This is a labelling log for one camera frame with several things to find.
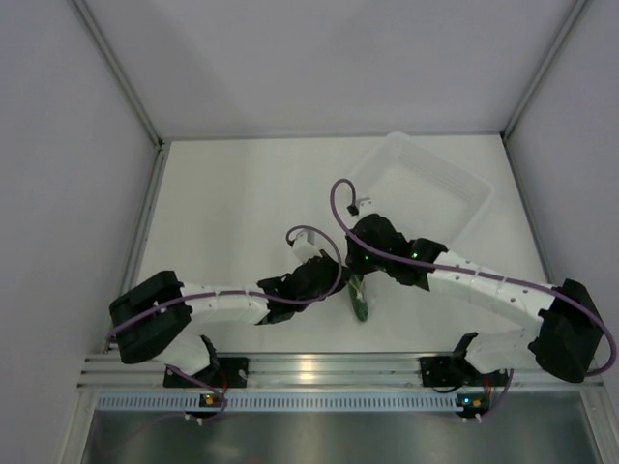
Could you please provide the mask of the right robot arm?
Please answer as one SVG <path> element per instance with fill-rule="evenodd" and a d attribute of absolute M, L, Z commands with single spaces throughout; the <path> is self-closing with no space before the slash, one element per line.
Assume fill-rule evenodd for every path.
<path fill-rule="evenodd" d="M 506 332 L 472 332 L 460 339 L 451 370 L 461 383 L 534 367 L 574 384 L 588 376 L 604 332 L 580 282 L 533 284 L 496 275 L 442 244 L 406 239 L 378 214 L 361 218 L 346 241 L 346 265 L 355 275 L 383 272 L 403 286 L 449 295 L 516 324 Z"/>

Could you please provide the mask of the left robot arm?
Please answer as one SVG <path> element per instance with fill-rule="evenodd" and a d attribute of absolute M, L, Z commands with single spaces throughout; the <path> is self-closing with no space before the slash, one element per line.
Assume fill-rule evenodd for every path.
<path fill-rule="evenodd" d="M 161 271 L 110 304 L 110 337 L 122 363 L 172 365 L 196 385 L 208 386 L 219 373 L 217 353 L 208 337 L 211 327 L 287 322 L 337 294 L 349 277 L 348 269 L 325 253 L 291 273 L 244 287 L 193 285 L 172 271 Z"/>

